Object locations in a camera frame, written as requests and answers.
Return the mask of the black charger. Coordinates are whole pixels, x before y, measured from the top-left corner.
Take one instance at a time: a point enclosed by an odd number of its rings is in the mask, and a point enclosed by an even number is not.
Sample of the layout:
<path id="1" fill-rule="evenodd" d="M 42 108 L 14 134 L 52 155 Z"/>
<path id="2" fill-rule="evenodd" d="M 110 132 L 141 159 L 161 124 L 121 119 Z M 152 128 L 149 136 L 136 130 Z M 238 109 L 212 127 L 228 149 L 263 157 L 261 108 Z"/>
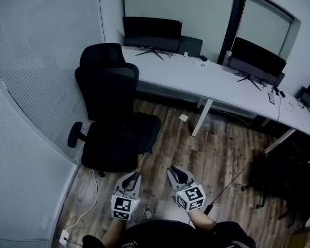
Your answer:
<path id="1" fill-rule="evenodd" d="M 286 98 L 285 93 L 282 90 L 279 90 L 276 86 L 272 86 L 272 90 L 275 91 L 276 95 Z"/>

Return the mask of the black mesh office chair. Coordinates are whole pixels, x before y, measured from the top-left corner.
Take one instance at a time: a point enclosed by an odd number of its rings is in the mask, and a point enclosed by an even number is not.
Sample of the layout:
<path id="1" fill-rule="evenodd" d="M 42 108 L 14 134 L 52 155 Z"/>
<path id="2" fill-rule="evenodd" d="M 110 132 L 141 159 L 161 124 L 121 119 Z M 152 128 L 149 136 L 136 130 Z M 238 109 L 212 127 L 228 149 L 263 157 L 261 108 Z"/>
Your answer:
<path id="1" fill-rule="evenodd" d="M 140 72 L 136 65 L 125 61 L 119 43 L 88 46 L 74 74 L 91 123 L 122 121 L 136 113 L 134 101 Z M 67 145 L 74 148 L 78 140 L 84 142 L 81 157 L 84 167 L 101 177 L 105 173 L 131 172 L 137 168 L 140 154 L 126 146 L 117 150 L 108 146 L 95 151 L 85 149 L 87 134 L 82 133 L 82 125 L 80 121 L 73 124 Z"/>

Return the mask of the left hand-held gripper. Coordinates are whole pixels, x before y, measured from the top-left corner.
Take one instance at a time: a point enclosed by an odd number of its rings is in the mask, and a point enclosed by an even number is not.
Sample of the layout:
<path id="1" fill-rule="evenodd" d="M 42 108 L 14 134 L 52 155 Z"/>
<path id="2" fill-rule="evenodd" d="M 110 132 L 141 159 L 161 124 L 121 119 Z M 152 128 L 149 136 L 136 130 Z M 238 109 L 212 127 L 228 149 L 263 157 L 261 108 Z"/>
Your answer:
<path id="1" fill-rule="evenodd" d="M 134 211 L 139 206 L 142 177 L 131 172 L 119 178 L 111 197 L 111 215 L 120 220 L 131 220 Z"/>

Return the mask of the white desk leg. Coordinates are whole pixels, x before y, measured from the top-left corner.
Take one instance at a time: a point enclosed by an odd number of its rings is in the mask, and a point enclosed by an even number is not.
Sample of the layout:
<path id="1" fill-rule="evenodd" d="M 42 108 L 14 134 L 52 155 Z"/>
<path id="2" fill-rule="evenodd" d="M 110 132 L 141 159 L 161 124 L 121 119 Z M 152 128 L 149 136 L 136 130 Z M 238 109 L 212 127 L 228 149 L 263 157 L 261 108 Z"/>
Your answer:
<path id="1" fill-rule="evenodd" d="M 291 128 L 287 132 L 285 132 L 279 139 L 277 139 L 275 142 L 273 142 L 271 145 L 269 145 L 267 148 L 264 149 L 264 153 L 267 154 L 273 149 L 275 149 L 277 146 L 279 146 L 283 141 L 288 139 L 296 130 Z"/>
<path id="2" fill-rule="evenodd" d="M 203 109 L 203 111 L 199 117 L 199 120 L 198 120 L 193 132 L 192 132 L 192 136 L 196 136 L 198 134 L 198 132 L 199 132 L 199 130 L 200 130 L 210 108 L 211 108 L 212 103 L 213 103 L 213 100 L 207 99 L 206 104 L 204 106 L 204 109 Z"/>

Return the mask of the white roller blind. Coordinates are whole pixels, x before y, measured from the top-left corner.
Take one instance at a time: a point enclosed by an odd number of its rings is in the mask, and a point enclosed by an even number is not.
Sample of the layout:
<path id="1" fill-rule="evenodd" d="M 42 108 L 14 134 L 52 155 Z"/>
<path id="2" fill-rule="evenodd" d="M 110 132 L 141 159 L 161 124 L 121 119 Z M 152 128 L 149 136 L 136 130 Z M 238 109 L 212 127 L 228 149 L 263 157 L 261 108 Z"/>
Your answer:
<path id="1" fill-rule="evenodd" d="M 182 21 L 183 36 L 203 41 L 201 54 L 217 62 L 234 0 L 125 0 L 128 17 Z"/>
<path id="2" fill-rule="evenodd" d="M 292 21 L 266 0 L 245 0 L 237 36 L 279 55 Z"/>

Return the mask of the person's left forearm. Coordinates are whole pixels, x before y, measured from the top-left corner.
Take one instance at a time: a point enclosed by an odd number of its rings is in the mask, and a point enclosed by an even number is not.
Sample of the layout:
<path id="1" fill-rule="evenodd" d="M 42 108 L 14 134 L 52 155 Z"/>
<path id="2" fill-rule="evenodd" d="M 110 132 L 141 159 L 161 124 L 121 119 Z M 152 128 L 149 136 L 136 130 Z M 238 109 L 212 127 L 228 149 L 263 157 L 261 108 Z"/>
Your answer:
<path id="1" fill-rule="evenodd" d="M 114 245 L 126 231 L 127 221 L 114 218 L 106 232 L 106 242 Z"/>

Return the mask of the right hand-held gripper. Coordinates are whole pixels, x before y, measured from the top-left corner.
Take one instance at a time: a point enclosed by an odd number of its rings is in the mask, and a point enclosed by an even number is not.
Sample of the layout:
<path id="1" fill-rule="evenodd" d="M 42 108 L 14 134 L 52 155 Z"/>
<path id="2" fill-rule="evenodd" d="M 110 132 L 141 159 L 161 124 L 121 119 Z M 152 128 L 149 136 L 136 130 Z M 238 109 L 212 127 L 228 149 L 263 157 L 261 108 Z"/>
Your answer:
<path id="1" fill-rule="evenodd" d="M 178 206 L 190 212 L 204 205 L 206 199 L 204 189 L 201 184 L 195 183 L 195 178 L 190 171 L 172 165 L 167 169 L 167 177 L 174 190 L 179 189 L 179 184 L 188 185 L 174 193 Z"/>

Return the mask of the cardboard box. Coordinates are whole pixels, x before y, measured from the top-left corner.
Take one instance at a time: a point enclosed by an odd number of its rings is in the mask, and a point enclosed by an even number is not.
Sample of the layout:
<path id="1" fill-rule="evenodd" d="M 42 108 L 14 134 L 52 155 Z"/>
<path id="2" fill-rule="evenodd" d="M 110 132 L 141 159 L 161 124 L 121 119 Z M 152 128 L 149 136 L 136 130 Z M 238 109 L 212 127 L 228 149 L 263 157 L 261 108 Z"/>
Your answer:
<path id="1" fill-rule="evenodd" d="M 294 232 L 290 237 L 288 248 L 310 248 L 310 226 Z"/>

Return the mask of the person's black shirt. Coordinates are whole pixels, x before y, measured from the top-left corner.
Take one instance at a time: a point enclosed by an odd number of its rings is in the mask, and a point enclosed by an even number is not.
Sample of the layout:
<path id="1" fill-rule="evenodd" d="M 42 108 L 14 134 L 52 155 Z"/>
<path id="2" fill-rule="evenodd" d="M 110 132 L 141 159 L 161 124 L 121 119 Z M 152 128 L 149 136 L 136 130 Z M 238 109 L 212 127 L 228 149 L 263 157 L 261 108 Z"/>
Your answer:
<path id="1" fill-rule="evenodd" d="M 236 222 L 219 222 L 208 232 L 173 220 L 154 220 L 127 229 L 114 248 L 256 248 Z"/>

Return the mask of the white power strip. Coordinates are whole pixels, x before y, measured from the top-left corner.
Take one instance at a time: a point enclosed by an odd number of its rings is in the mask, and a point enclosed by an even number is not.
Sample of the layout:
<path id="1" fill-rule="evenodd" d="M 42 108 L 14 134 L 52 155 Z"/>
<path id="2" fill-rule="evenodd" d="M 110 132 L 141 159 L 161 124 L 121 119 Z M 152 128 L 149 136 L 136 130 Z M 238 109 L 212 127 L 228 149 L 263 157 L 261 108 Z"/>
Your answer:
<path id="1" fill-rule="evenodd" d="M 60 239 L 59 239 L 60 244 L 62 244 L 63 246 L 66 246 L 68 243 L 69 237 L 70 237 L 70 233 L 65 229 L 62 230 Z"/>

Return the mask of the dark grey desk divider panel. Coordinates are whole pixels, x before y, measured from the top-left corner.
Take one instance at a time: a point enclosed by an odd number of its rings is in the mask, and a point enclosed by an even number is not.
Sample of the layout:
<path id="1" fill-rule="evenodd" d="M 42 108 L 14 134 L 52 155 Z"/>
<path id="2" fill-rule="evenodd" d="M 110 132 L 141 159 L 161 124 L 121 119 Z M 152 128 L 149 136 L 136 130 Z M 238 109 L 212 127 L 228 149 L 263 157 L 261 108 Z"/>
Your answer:
<path id="1" fill-rule="evenodd" d="M 284 77 L 285 74 L 283 72 L 281 72 L 278 77 L 269 73 L 264 73 L 261 80 L 272 86 L 279 87 Z"/>
<path id="2" fill-rule="evenodd" d="M 199 57 L 202 50 L 203 41 L 201 39 L 188 36 L 181 36 L 179 54 L 184 55 L 188 52 L 188 57 Z"/>

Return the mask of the black swivel chair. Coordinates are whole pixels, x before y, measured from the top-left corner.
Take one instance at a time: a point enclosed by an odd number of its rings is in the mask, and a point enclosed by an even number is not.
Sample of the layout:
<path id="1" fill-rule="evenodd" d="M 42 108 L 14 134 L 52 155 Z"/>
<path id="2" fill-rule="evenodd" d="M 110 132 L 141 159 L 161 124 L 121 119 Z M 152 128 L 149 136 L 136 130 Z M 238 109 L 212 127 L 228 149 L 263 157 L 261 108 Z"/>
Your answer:
<path id="1" fill-rule="evenodd" d="M 285 140 L 269 154 L 259 154 L 251 163 L 248 184 L 261 193 L 257 208 L 263 208 L 267 197 L 286 201 L 287 210 L 278 218 L 291 215 L 306 226 L 310 218 L 310 141 Z"/>

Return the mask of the person's right forearm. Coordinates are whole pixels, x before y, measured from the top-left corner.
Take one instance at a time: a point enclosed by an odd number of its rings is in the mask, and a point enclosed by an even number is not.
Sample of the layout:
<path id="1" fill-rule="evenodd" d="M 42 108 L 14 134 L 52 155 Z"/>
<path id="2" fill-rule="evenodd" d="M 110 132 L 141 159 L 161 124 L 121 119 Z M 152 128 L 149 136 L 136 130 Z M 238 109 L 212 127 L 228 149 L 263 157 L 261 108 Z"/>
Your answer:
<path id="1" fill-rule="evenodd" d="M 191 222 L 193 223 L 194 227 L 198 230 L 209 232 L 217 224 L 216 221 L 214 221 L 213 219 L 208 217 L 200 209 L 191 210 L 187 214 L 188 214 Z"/>

